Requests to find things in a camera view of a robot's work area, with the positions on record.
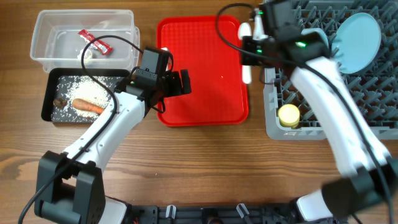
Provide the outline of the brown food scrap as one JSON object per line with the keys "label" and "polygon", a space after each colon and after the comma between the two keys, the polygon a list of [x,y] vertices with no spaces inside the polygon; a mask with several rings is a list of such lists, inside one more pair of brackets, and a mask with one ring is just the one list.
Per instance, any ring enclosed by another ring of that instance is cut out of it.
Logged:
{"label": "brown food scrap", "polygon": [[64,107],[66,107],[67,103],[68,103],[67,100],[64,100],[63,98],[55,98],[53,100],[54,107],[59,108],[59,109],[64,109]]}

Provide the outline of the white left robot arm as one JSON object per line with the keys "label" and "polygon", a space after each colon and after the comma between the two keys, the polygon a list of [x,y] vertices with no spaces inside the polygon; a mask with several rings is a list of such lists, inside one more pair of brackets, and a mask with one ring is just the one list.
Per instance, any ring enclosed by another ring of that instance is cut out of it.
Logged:
{"label": "white left robot arm", "polygon": [[145,48],[142,62],[111,91],[111,101],[62,153],[39,161],[34,213],[54,223],[136,223],[131,205],[107,197],[103,172],[120,143],[165,98],[191,92],[187,70],[175,72],[166,49]]}

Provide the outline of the white rice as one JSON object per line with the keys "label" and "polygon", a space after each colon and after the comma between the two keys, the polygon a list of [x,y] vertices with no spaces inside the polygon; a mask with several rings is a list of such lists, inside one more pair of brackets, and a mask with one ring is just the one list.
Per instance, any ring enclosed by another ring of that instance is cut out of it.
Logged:
{"label": "white rice", "polygon": [[99,114],[77,110],[72,106],[75,98],[88,101],[102,108],[107,107],[111,97],[109,93],[90,77],[87,76],[61,76],[57,80],[55,98],[67,100],[64,109],[54,107],[50,115],[53,122],[92,123]]}

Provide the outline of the yellow plastic cup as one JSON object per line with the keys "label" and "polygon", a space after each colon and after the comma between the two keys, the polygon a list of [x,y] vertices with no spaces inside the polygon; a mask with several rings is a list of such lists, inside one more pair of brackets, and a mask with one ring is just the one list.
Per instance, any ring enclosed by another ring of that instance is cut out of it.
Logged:
{"label": "yellow plastic cup", "polygon": [[286,128],[296,128],[300,121],[300,111],[292,104],[281,106],[277,111],[279,123]]}

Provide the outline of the light blue bowl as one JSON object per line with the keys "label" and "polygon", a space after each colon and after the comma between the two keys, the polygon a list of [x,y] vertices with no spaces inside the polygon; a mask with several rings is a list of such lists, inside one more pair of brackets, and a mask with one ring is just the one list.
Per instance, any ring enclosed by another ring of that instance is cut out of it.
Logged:
{"label": "light blue bowl", "polygon": [[312,33],[317,33],[321,37],[322,41],[325,43],[327,48],[329,48],[328,37],[321,28],[309,28],[309,29],[303,29],[301,31],[302,35],[307,35]]}

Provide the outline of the orange carrot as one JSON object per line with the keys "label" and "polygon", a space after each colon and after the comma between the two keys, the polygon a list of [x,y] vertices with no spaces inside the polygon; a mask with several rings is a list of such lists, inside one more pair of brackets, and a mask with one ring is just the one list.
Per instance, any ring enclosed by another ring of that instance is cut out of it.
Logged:
{"label": "orange carrot", "polygon": [[88,101],[76,98],[72,101],[72,106],[77,110],[88,111],[96,114],[101,114],[104,108],[94,105]]}

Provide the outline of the white plastic spoon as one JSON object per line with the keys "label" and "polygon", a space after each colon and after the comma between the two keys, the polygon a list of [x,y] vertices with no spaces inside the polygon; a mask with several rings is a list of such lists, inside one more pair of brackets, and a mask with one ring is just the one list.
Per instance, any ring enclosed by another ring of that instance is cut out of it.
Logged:
{"label": "white plastic spoon", "polygon": [[[245,36],[252,36],[251,26],[247,22],[242,23],[238,29],[238,39],[242,40]],[[242,81],[245,84],[252,82],[251,67],[248,65],[242,65]]]}

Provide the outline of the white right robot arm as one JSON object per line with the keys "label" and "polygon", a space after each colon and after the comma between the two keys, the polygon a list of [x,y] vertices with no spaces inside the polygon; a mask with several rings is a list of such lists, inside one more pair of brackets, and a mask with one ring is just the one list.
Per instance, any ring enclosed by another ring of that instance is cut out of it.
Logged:
{"label": "white right robot arm", "polygon": [[301,219],[345,218],[381,202],[392,207],[397,160],[365,122],[320,35],[302,34],[289,1],[254,6],[251,19],[244,63],[283,69],[323,128],[341,175],[296,200]]}

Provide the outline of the large light blue plate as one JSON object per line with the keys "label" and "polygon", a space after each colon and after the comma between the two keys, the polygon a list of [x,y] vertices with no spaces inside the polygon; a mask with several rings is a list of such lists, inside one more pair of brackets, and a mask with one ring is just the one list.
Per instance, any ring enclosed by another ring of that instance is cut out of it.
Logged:
{"label": "large light blue plate", "polygon": [[367,67],[381,45],[381,29],[370,14],[361,12],[347,18],[331,43],[333,58],[341,73],[356,73]]}

